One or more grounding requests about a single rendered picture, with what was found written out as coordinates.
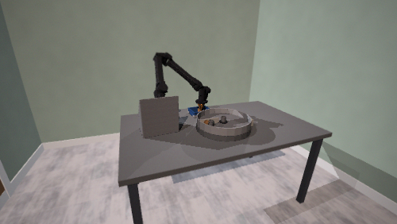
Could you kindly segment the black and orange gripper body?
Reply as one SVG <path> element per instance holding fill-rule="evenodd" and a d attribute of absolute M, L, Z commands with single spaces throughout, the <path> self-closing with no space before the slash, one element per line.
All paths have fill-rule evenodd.
<path fill-rule="evenodd" d="M 202 95 L 202 96 L 198 95 L 198 99 L 195 100 L 195 102 L 198 103 L 198 104 L 204 104 L 204 103 L 207 103 L 208 100 L 205 101 L 205 95 Z"/>

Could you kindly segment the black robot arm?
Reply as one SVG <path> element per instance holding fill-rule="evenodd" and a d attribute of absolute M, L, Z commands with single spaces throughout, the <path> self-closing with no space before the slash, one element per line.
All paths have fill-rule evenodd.
<path fill-rule="evenodd" d="M 199 95 L 205 95 L 205 101 L 207 100 L 208 94 L 211 92 L 211 89 L 208 86 L 203 86 L 202 83 L 188 74 L 185 70 L 183 70 L 173 59 L 169 53 L 157 52 L 154 56 L 153 60 L 155 61 L 156 67 L 156 89 L 154 91 L 155 98 L 164 97 L 167 93 L 168 86 L 164 81 L 164 73 L 163 73 L 163 65 L 165 67 L 169 66 L 174 71 L 176 71 L 179 75 L 181 75 L 194 89 L 198 91 Z M 163 65 L 162 65 L 163 64 Z"/>

